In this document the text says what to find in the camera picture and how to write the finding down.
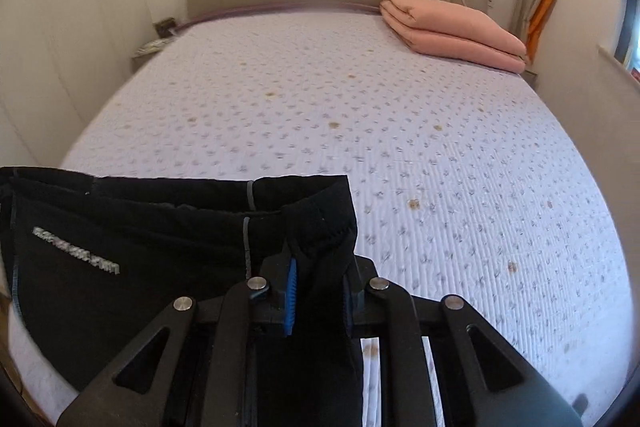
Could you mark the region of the black hooded jacket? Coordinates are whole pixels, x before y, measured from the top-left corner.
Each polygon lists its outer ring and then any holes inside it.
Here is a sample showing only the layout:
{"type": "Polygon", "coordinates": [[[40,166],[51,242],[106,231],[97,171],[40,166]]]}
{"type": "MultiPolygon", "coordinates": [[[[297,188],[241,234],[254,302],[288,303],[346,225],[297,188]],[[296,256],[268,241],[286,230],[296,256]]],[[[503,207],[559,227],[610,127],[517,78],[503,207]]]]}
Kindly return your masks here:
{"type": "Polygon", "coordinates": [[[265,347],[265,420],[358,426],[363,359],[349,337],[345,275],[357,219],[346,176],[253,181],[1,173],[1,251],[18,316],[84,389],[171,300],[204,301],[296,264],[292,331],[265,347]]]}

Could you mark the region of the white patterned bed mattress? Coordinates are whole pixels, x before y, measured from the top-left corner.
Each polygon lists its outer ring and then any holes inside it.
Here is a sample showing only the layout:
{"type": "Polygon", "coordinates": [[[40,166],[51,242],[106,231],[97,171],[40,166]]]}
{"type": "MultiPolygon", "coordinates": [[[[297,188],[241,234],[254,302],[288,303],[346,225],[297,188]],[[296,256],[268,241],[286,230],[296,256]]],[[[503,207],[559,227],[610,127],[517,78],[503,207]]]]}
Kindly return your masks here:
{"type": "MultiPolygon", "coordinates": [[[[623,249],[582,156],[518,75],[412,53],[372,14],[209,20],[55,169],[346,176],[354,258],[390,281],[382,332],[349,336],[358,426],[614,421],[634,335],[623,249]]],[[[82,390],[43,358],[10,289],[12,359],[50,425],[285,426],[265,420],[265,347],[285,336],[252,320],[246,281],[171,300],[82,390]]]]}

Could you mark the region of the folded pink blanket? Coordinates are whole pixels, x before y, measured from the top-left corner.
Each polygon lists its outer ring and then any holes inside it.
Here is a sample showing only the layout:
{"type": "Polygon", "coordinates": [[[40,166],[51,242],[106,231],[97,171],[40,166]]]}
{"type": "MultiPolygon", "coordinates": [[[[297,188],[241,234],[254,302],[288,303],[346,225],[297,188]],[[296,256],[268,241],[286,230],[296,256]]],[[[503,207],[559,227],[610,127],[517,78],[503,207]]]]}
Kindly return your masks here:
{"type": "Polygon", "coordinates": [[[382,0],[384,22],[413,52],[524,72],[526,46],[482,11],[442,0],[382,0]]]}

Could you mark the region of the right bedside table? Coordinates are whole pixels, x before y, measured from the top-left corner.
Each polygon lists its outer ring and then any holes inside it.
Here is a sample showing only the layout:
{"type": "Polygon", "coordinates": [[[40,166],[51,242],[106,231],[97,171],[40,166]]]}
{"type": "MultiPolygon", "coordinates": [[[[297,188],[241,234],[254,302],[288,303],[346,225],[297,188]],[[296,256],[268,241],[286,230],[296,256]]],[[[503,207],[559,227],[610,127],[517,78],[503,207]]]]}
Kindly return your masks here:
{"type": "Polygon", "coordinates": [[[521,77],[525,80],[525,82],[529,85],[529,87],[531,87],[532,89],[536,89],[536,83],[537,83],[536,72],[533,72],[532,70],[529,70],[529,69],[525,69],[524,72],[521,73],[521,77]]]}

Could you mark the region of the bedside table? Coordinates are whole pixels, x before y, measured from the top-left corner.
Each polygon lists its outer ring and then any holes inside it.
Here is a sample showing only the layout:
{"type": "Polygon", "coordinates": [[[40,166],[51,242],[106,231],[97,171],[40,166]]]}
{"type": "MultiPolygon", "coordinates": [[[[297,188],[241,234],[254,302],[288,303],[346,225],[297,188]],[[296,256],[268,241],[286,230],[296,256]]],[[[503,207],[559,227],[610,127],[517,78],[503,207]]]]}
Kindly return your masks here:
{"type": "Polygon", "coordinates": [[[132,54],[131,72],[137,72],[147,62],[169,46],[177,35],[177,22],[173,17],[165,18],[154,24],[157,37],[145,44],[142,44],[134,54],[132,54]]]}
{"type": "Polygon", "coordinates": [[[529,87],[531,87],[532,89],[536,89],[536,83],[537,83],[536,72],[533,72],[532,70],[529,70],[529,69],[525,69],[524,72],[521,73],[521,77],[525,80],[525,82],[529,85],[529,87]]]}

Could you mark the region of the left bedside table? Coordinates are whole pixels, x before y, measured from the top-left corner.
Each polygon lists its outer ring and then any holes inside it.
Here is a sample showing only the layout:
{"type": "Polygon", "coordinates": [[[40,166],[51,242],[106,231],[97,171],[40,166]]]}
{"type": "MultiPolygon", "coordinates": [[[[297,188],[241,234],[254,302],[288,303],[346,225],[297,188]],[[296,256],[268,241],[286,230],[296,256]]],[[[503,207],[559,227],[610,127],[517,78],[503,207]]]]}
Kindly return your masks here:
{"type": "Polygon", "coordinates": [[[169,46],[177,35],[177,22],[173,17],[165,18],[154,24],[157,37],[145,44],[142,44],[134,54],[132,54],[131,72],[137,72],[147,62],[169,46]]]}

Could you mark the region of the window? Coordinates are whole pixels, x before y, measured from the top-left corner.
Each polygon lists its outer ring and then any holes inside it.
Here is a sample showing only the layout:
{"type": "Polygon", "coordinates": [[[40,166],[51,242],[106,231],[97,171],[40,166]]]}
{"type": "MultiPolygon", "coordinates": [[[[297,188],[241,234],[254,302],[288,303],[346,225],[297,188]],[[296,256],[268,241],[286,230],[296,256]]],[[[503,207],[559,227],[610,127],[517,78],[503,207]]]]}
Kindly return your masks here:
{"type": "Polygon", "coordinates": [[[626,0],[614,58],[639,81],[639,0],[626,0]]]}

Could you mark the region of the white wardrobe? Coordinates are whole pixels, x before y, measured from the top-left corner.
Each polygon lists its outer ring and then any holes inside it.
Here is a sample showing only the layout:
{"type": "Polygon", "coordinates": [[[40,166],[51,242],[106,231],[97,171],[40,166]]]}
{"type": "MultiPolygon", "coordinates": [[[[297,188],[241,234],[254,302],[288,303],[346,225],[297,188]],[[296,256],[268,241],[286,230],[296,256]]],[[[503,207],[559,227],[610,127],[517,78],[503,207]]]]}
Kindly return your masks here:
{"type": "Polygon", "coordinates": [[[148,0],[1,0],[1,162],[61,164],[154,35],[148,0]]]}

